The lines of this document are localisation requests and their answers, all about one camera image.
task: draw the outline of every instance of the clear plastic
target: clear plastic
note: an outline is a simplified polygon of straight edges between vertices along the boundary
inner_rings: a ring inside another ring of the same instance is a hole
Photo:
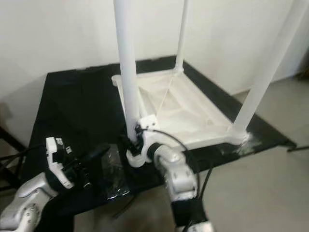
[[[103,178],[109,183],[106,188],[107,199],[130,193],[116,144],[111,144],[108,153],[101,159]]]

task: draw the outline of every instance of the wire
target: wire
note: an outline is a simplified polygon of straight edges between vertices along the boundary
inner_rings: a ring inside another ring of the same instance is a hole
[[[162,131],[162,130],[160,131],[160,130],[155,130],[155,129],[142,129],[142,128],[140,128],[139,130],[141,130],[141,131],[149,131],[149,132],[157,132],[157,133],[166,135],[167,137],[169,137],[169,138],[175,140],[176,142],[178,142],[185,149],[185,151],[189,153],[188,157],[191,160],[192,164],[195,166],[195,171],[197,173],[197,196],[196,196],[196,198],[198,198],[199,190],[200,190],[199,166],[198,166],[197,161],[194,159],[192,151],[190,151],[179,139],[177,139],[173,135],[170,135],[170,134],[166,133],[165,131]]]
[[[188,231],[188,229],[190,228],[190,226],[192,226],[193,225],[193,221],[192,220],[190,220],[189,221],[189,223],[184,227],[184,229],[183,229],[183,231],[182,232],[187,232]]]
[[[307,149],[309,149],[309,146],[299,146],[299,147],[290,148],[287,150],[287,152],[301,151],[301,150],[307,150]]]
[[[0,173],[10,164],[12,163],[16,158],[18,157],[23,157],[26,155],[27,152],[33,150],[33,149],[36,149],[38,147],[41,147],[43,146],[43,144],[38,144],[38,145],[35,145],[35,146],[32,146],[32,147],[29,147],[15,155],[13,155],[10,159],[8,159],[8,161],[6,161],[4,164],[2,164],[2,166],[0,167]]]
[[[126,210],[128,210],[131,205],[135,202],[135,200],[137,199],[137,195],[134,195],[132,197],[132,199],[122,208],[120,209],[117,213],[115,213],[114,215],[112,215],[112,219],[116,220],[117,218],[119,218]]]
[[[204,192],[205,192],[205,188],[206,188],[206,185],[207,185],[207,183],[208,183],[209,177],[211,176],[212,170],[213,170],[213,163],[210,162],[210,166],[209,166],[209,169],[208,169],[206,178],[205,178],[205,180],[204,180],[201,193],[199,194],[199,198],[200,198],[200,199],[203,199],[203,195],[204,195]]]

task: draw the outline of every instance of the gray floor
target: gray floor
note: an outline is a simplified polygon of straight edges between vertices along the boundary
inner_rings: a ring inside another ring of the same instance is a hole
[[[236,97],[242,101],[246,93]],[[299,145],[309,144],[309,82],[273,83],[258,114]],[[0,197],[0,207],[10,195]],[[276,147],[214,169],[204,196],[218,232],[303,232],[309,229],[309,151]],[[128,199],[75,217],[76,232],[171,232],[163,187],[141,194],[117,220],[111,214]]]

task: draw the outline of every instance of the white wall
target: white wall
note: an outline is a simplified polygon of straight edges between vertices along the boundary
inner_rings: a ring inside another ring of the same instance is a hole
[[[137,59],[176,53],[182,0],[134,0]],[[293,0],[192,0],[186,60],[229,93],[252,83]],[[304,19],[277,78],[309,45]],[[118,62],[113,0],[0,0],[0,124],[27,144],[48,72]]]

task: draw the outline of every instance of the white frame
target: white frame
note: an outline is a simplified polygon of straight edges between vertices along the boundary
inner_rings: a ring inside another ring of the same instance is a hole
[[[174,72],[183,72],[183,45],[185,39],[186,24],[188,19],[190,0],[184,0],[183,15],[178,50]],[[143,114],[139,106],[140,93],[137,86],[137,74],[133,39],[130,23],[131,0],[114,0],[116,19],[117,41],[121,68],[121,82],[124,98],[124,111],[126,115],[127,134],[130,140],[136,141],[134,127]],[[278,39],[273,48],[266,52],[260,72],[257,73],[253,87],[251,88],[236,120],[228,131],[225,139],[216,140],[215,144],[228,142],[241,144],[248,139],[246,129],[260,103],[267,87],[275,75],[281,61],[289,48],[296,30],[308,8],[308,0],[294,1],[291,10],[280,30]]]

